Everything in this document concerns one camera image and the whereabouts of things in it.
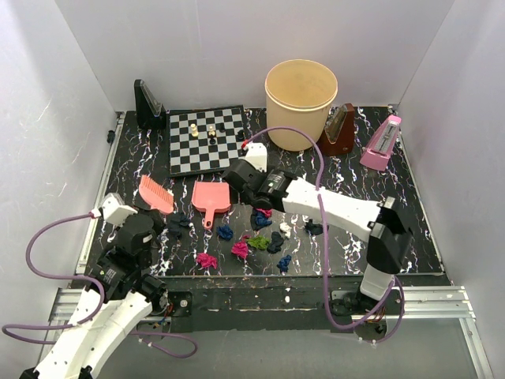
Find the pink hand brush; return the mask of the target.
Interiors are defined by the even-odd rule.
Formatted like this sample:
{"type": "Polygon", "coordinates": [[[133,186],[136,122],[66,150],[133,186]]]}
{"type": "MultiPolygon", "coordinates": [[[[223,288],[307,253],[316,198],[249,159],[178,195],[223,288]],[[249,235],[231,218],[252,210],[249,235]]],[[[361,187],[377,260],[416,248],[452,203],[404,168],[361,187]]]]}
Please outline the pink hand brush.
{"type": "Polygon", "coordinates": [[[139,194],[151,209],[157,210],[163,215],[174,212],[173,193],[145,174],[140,178],[139,194]]]}

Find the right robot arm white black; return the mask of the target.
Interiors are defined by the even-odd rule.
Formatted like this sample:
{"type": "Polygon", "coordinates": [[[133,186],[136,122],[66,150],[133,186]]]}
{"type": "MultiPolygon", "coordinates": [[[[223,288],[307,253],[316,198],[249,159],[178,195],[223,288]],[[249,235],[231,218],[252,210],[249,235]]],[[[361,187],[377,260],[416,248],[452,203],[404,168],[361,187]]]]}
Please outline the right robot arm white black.
{"type": "Polygon", "coordinates": [[[401,205],[393,197],[385,201],[359,200],[315,185],[287,171],[262,172],[239,159],[228,167],[223,180],[254,208],[299,214],[317,223],[338,227],[367,243],[367,266],[357,293],[358,307],[378,312],[386,303],[386,291],[402,268],[413,239],[401,205]]]}

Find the dark scrap by left arm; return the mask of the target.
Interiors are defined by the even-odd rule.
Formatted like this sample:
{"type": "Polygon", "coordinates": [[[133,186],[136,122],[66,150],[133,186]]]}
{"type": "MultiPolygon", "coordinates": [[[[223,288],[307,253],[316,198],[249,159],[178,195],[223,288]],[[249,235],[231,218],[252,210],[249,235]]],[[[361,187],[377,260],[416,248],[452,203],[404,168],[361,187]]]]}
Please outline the dark scrap by left arm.
{"type": "Polygon", "coordinates": [[[182,236],[184,228],[191,228],[193,223],[184,212],[174,212],[166,217],[166,227],[169,234],[175,238],[182,236]]]}

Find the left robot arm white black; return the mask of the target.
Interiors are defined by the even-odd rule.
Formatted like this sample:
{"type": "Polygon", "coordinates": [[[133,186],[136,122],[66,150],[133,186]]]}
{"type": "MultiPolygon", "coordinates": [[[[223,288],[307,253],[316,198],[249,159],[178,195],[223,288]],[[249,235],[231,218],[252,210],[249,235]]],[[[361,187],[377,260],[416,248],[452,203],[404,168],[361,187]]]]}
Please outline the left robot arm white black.
{"type": "Polygon", "coordinates": [[[166,310],[166,286],[147,272],[163,228],[156,210],[139,209],[126,217],[90,269],[92,282],[83,289],[58,341],[21,377],[96,378],[144,317],[166,310]]]}

